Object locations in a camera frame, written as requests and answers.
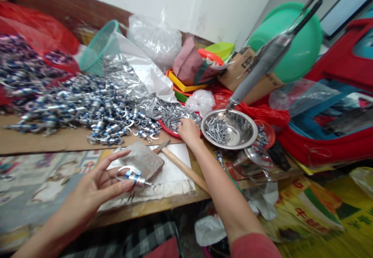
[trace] cardboard box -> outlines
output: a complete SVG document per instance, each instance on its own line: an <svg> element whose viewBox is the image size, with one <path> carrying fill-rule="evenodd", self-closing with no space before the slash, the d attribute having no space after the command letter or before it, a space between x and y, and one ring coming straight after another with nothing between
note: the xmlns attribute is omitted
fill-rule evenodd
<svg viewBox="0 0 373 258"><path fill-rule="evenodd" d="M227 71L219 77L220 83L234 92L248 75L248 73L244 73L244 71L254 57L255 52L251 47L247 46L242 48L241 51L234 56L232 60L234 64L229 66ZM266 74L242 101L250 105L283 86L284 83L274 73Z"/></svg>
<svg viewBox="0 0 373 258"><path fill-rule="evenodd" d="M76 130L69 128L59 129L57 133L44 137L42 133L21 133L14 130L3 129L2 126L12 125L19 121L19 116L8 115L0 116L0 136L2 138L0 146L1 155L11 154L26 154L40 152L62 152L62 151L81 151L81 150L96 150L108 149L116 147L127 147L135 141L141 141L145 145L159 145L168 138L171 138L171 143L183 143L181 139L170 137L165 131L159 134L159 139L153 140L152 144L148 141L139 138L138 136L124 136L124 142L121 145L93 145L87 142L87 136L91 134L89 128L78 127Z"/></svg>

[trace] yellow plastic tray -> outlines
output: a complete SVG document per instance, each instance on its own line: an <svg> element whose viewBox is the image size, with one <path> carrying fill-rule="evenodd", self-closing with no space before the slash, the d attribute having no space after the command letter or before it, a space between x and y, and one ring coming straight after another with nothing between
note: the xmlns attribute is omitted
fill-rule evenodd
<svg viewBox="0 0 373 258"><path fill-rule="evenodd" d="M195 90L199 90L199 89L205 89L208 84L206 85L197 85L197 86L185 86L175 75L174 75L174 72L172 70L170 70L169 74L168 74L168 77L169 79L171 79L171 81L173 83L176 84L177 87L179 87L180 91L181 92L190 92L190 91L195 91Z"/></svg>

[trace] black cable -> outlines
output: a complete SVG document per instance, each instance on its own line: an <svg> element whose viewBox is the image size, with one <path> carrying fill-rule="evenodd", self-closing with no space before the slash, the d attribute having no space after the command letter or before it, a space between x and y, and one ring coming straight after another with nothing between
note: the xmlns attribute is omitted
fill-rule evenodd
<svg viewBox="0 0 373 258"><path fill-rule="evenodd" d="M296 36L299 31L306 25L308 21L310 21L311 17L315 14L315 12L319 9L319 7L322 5L322 0L318 0L315 5L311 8L310 12L307 13L307 15L302 19L302 21L299 22L299 24L294 28L294 30L291 32L292 35Z"/></svg>

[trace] wooden table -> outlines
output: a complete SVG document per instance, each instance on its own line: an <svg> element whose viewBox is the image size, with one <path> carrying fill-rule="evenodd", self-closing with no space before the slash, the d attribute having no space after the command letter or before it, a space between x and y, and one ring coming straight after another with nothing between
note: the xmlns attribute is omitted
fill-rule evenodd
<svg viewBox="0 0 373 258"><path fill-rule="evenodd" d="M209 143L205 142L205 144L208 146L209 150L213 152L213 149L210 147ZM198 175L203 177L202 171L199 167L199 164L194 154L189 149L188 151L192 169ZM287 172L284 172L280 169L276 170L273 177L274 180L281 180L303 174L303 171L296 165L296 163L290 157L287 156L287 159L291 165L291 169ZM246 189L249 187L258 186L260 184L255 183L249 179L245 179L239 180L238 185L241 189ZM97 228L110 224L115 224L133 218L146 216L152 213L158 213L168 209L173 209L187 204L199 202L209 198L210 196L196 185L196 191L192 194L176 195L168 198L163 198L160 200L150 200L146 202L135 203L131 206L124 206L117 209L112 209L109 211L98 213L94 220L91 222L89 227Z"/></svg>

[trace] green plastic basin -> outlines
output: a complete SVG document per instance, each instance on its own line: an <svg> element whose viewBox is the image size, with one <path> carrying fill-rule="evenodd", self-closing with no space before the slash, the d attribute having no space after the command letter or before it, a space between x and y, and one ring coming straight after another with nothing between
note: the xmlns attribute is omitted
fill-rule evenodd
<svg viewBox="0 0 373 258"><path fill-rule="evenodd" d="M251 35L248 45L256 52L275 35L288 30L302 8L301 3L285 3L276 7ZM314 15L294 38L289 51L275 68L275 74L285 83L305 76L317 60L321 43L322 29Z"/></svg>

